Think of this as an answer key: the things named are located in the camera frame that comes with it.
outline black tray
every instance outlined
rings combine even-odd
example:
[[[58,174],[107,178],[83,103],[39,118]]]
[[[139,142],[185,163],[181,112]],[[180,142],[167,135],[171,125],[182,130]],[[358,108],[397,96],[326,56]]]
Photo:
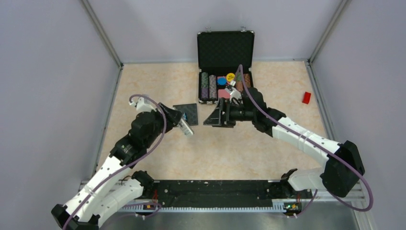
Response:
[[[207,72],[209,76],[226,76],[228,73],[235,73],[238,66],[242,64],[244,74],[249,74],[251,86],[254,86],[252,73],[249,71],[252,65],[254,37],[253,31],[199,32],[197,34],[200,104],[214,104],[218,100],[201,98],[203,72]],[[226,87],[217,83],[216,86],[216,90]]]

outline table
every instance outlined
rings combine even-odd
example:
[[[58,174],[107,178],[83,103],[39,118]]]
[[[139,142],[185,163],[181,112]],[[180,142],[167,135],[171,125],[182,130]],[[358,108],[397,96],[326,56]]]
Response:
[[[198,71],[197,63],[125,65],[99,166],[135,119],[137,112],[128,104],[130,95],[147,94],[166,106],[196,103]],[[252,75],[268,107],[325,136],[304,62],[253,62]],[[312,93],[309,104],[302,103],[304,92]],[[146,170],[156,180],[254,180],[279,179],[292,168],[318,167],[315,160],[286,142],[258,132],[250,122],[240,122],[233,129],[203,126],[214,107],[198,104],[199,125],[192,127],[195,135],[186,137],[180,130],[172,130],[133,171]]]

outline yellow disc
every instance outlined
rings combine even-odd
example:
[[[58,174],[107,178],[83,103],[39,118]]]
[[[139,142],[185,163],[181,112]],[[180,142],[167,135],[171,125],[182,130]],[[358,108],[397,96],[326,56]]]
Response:
[[[230,81],[234,80],[235,76],[236,75],[234,73],[229,73],[229,74],[227,74],[226,79],[228,82],[230,82]]]

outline robotic arm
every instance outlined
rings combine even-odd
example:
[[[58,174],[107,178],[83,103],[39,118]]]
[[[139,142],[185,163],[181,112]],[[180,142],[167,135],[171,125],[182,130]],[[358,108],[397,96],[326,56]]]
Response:
[[[289,177],[288,182],[294,190],[327,189],[331,194],[338,197],[345,197],[348,194],[359,178],[345,165],[330,157],[324,150],[310,143],[309,140],[335,153],[363,175],[365,170],[354,143],[346,141],[341,144],[316,135],[299,126],[281,111],[267,107],[262,94],[256,88],[248,88],[259,107],[278,121],[279,124],[277,124],[254,106],[245,91],[239,93],[234,85],[235,82],[232,82],[226,89],[231,95],[230,100],[220,98],[217,107],[203,122],[204,125],[233,128],[236,121],[251,121],[258,131],[290,143],[320,164],[321,167],[317,169],[291,170],[287,176]],[[286,130],[280,124],[289,127],[299,133],[300,136]]]
[[[167,133],[174,127],[180,127],[185,135],[193,135],[193,131],[182,118],[180,111],[170,109],[159,103],[166,117],[166,130],[164,120],[160,112],[144,98],[139,98],[136,103],[130,101],[140,113],[131,123],[128,134],[116,142],[110,151],[109,157],[100,167],[97,173],[71,200],[65,204],[56,205],[51,213],[58,225],[63,228],[74,211],[81,206],[75,216],[67,223],[67,230],[97,230],[108,217],[122,206],[142,195],[144,187],[134,176],[127,181],[125,186],[106,196],[113,185],[130,172],[134,167],[126,168],[110,180],[103,183],[97,191],[93,191],[108,176],[119,169],[140,159],[147,153],[147,149],[156,138],[163,132]]]

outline gray floor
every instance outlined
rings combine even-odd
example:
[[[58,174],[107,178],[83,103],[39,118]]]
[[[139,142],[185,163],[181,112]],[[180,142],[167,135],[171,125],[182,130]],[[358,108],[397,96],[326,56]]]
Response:
[[[114,218],[128,213],[117,213]],[[338,203],[313,203],[298,219],[270,213],[158,213],[143,221],[126,217],[102,230],[358,230],[354,212]]]

